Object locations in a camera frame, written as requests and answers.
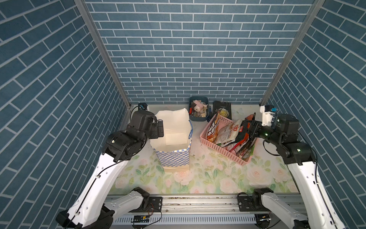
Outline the orange red condiment packet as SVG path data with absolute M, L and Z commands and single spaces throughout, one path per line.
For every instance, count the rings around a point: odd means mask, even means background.
M 247 161 L 250 157 L 250 150 L 253 147 L 254 138 L 250 137 L 249 129 L 251 121 L 255 120 L 256 113 L 246 117 L 240 126 L 239 133 L 234 142 L 226 146 L 226 150 L 233 155 Z

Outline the blue checkered paper bag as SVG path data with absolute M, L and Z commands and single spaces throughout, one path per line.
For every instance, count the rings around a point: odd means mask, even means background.
M 150 144 L 164 171 L 188 172 L 193 126 L 187 109 L 159 111 L 156 117 L 163 121 L 164 136 L 150 140 Z

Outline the pink plastic basket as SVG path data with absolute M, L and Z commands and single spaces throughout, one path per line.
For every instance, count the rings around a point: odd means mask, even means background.
M 253 155 L 255 137 L 249 136 L 251 114 L 244 120 L 232 121 L 216 114 L 200 134 L 201 143 L 219 152 L 239 165 L 248 164 Z

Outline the dark brown condiment packet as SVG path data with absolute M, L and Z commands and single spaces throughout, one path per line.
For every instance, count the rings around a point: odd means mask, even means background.
M 219 132 L 219 123 L 220 123 L 220 114 L 217 113 L 215 115 L 215 119 L 212 119 L 212 123 L 210 124 L 207 133 L 206 133 L 206 139 L 212 143 L 215 142 L 218 132 Z

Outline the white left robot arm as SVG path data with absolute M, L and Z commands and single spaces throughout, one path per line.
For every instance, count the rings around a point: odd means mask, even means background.
M 75 203 L 56 217 L 63 228 L 108 229 L 113 218 L 132 210 L 146 210 L 150 194 L 140 187 L 128 195 L 106 202 L 107 195 L 121 171 L 149 139 L 164 136 L 163 121 L 152 112 L 136 111 L 123 131 L 110 134 L 103 146 L 91 178 Z

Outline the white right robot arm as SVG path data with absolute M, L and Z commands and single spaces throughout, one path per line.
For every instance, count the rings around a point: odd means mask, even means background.
M 250 122 L 249 134 L 274 145 L 283 159 L 305 204 L 306 215 L 294 210 L 269 189 L 257 190 L 253 198 L 261 207 L 274 213 L 290 229 L 343 229 L 318 174 L 316 153 L 308 143 L 298 141 L 299 121 L 292 115 L 269 112 L 268 121 Z

